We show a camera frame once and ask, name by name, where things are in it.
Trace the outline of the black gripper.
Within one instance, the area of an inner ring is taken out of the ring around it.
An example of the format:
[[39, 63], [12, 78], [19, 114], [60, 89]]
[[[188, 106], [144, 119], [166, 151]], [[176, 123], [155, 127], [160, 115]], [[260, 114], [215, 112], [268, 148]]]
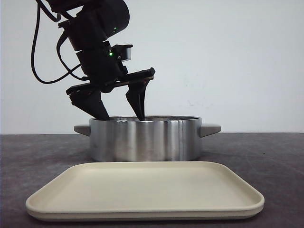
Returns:
[[126, 99], [137, 118], [144, 121], [145, 91], [149, 81], [154, 79], [155, 69], [151, 67], [129, 73], [122, 61], [115, 58], [111, 48], [112, 46], [107, 41], [98, 49], [82, 50], [76, 54], [90, 82], [72, 86], [66, 90], [66, 94], [69, 95], [72, 105], [95, 119], [110, 120], [101, 100], [100, 91], [109, 93], [116, 87], [128, 85]]

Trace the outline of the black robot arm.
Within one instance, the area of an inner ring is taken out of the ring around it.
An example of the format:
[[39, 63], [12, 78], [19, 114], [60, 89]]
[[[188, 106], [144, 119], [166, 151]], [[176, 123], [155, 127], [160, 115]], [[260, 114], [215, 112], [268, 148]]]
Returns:
[[66, 18], [57, 49], [69, 39], [76, 51], [86, 84], [66, 90], [72, 105], [97, 120], [110, 120], [101, 93], [128, 86], [126, 99], [140, 121], [145, 120], [145, 90], [154, 78], [154, 68], [129, 73], [123, 61], [131, 58], [132, 45], [111, 46], [108, 38], [125, 29], [130, 14], [123, 0], [50, 0], [51, 10]]

